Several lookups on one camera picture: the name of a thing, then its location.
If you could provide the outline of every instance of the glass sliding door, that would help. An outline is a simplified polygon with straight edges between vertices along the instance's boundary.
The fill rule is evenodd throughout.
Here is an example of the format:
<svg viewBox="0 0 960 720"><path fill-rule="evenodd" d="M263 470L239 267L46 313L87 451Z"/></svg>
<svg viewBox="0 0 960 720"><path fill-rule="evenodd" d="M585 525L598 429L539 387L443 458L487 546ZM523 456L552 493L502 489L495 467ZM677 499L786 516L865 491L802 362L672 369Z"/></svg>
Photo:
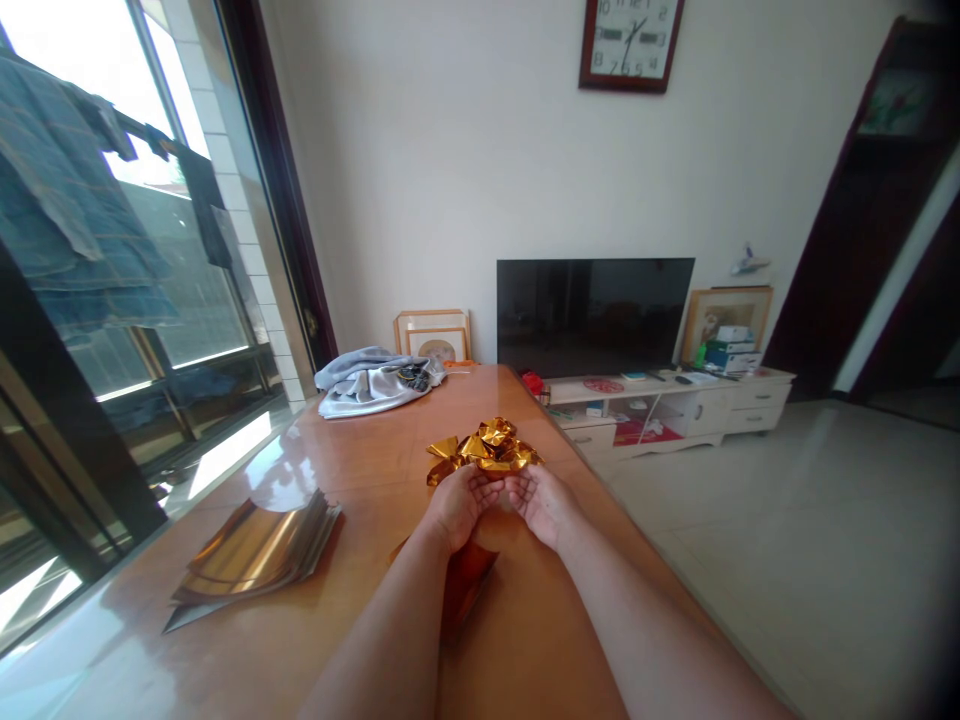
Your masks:
<svg viewBox="0 0 960 720"><path fill-rule="evenodd" d="M0 655L163 526L164 471L287 411L150 9L0 0Z"/></svg>

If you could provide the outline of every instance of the clock hand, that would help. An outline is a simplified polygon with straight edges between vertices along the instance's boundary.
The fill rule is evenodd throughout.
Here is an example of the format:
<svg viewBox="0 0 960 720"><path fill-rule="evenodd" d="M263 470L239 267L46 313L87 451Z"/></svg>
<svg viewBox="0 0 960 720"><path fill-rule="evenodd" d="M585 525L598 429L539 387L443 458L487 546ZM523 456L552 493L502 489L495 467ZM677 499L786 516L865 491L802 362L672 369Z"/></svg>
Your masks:
<svg viewBox="0 0 960 720"><path fill-rule="evenodd" d="M630 43L633 42L633 38L636 36L638 32L640 32L640 28L642 28L644 23L646 22L647 22L647 18L644 18L643 20L640 21L639 25L637 25L637 23L633 24L633 30L631 30L630 35L627 36L627 47L623 51L623 61L620 63L621 71L627 67L627 54L630 52Z"/></svg>

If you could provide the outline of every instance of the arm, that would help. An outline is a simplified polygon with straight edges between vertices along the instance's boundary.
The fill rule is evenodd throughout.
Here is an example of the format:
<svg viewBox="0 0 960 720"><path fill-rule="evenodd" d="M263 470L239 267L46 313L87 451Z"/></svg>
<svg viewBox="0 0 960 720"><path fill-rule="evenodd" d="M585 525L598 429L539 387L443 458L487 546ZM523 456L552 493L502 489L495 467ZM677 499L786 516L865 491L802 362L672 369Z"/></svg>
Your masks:
<svg viewBox="0 0 960 720"><path fill-rule="evenodd" d="M510 502L573 578L630 717L790 717L614 549L549 470L525 468L506 482Z"/></svg>
<svg viewBox="0 0 960 720"><path fill-rule="evenodd" d="M426 514L334 653L301 718L433 716L440 615L450 556L503 489L476 465L437 487Z"/></svg>

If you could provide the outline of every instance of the gold foil bow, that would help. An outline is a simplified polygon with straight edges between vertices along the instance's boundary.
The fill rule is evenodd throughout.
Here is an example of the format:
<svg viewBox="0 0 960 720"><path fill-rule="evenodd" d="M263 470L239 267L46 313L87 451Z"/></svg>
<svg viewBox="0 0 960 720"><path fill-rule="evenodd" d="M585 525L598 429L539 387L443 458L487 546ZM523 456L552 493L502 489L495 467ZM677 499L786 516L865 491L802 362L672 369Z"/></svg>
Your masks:
<svg viewBox="0 0 960 720"><path fill-rule="evenodd" d="M435 442L427 452L440 458L427 473L427 485L431 487L471 462L491 480L515 475L527 465L543 464L536 450L517 439L516 425L500 417L480 423L477 432L460 442L456 435Z"/></svg>

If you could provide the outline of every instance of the forearm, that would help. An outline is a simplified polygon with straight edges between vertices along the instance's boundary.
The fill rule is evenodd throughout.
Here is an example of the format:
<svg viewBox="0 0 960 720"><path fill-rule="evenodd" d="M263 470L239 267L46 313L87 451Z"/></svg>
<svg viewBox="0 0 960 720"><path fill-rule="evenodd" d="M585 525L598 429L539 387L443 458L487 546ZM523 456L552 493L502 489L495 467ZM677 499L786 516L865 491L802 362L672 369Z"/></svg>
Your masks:
<svg viewBox="0 0 960 720"><path fill-rule="evenodd" d="M730 650L578 517L557 548L631 717L789 717Z"/></svg>
<svg viewBox="0 0 960 720"><path fill-rule="evenodd" d="M300 717L433 715L449 559L446 541L418 526L327 663Z"/></svg>

